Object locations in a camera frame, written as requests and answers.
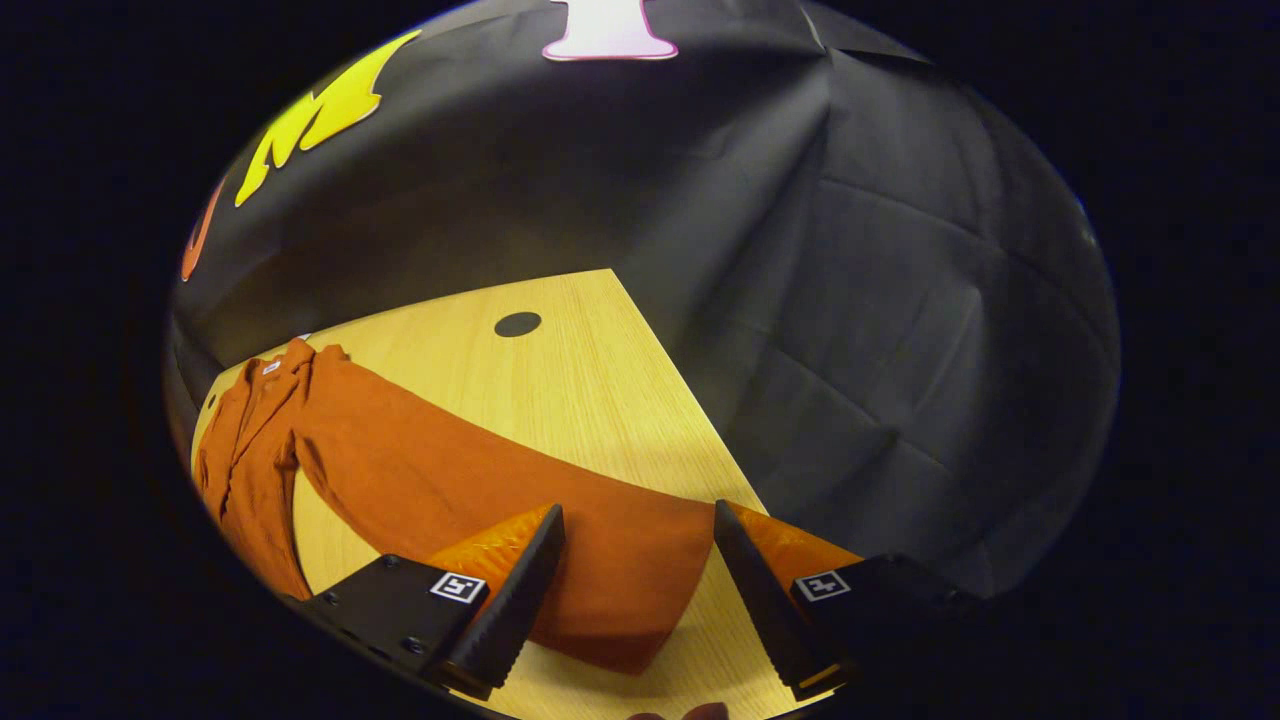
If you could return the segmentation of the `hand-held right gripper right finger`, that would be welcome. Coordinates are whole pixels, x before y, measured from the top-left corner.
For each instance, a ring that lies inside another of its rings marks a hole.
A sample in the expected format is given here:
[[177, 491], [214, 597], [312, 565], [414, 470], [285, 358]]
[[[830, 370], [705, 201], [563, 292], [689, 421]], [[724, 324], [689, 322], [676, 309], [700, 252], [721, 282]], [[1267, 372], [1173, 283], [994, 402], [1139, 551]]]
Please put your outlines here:
[[936, 657], [989, 603], [904, 553], [863, 557], [727, 500], [716, 502], [714, 541], [797, 701]]

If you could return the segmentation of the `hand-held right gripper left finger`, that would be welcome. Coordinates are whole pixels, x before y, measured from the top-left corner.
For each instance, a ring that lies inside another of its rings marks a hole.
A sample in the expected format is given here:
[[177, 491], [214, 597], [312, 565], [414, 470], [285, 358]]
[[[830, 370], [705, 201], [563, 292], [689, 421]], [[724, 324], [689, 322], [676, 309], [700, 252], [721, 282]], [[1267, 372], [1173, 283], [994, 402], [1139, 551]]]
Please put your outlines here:
[[486, 701], [532, 633], [564, 542], [563, 509], [547, 503], [426, 562], [384, 553], [292, 606], [398, 674]]

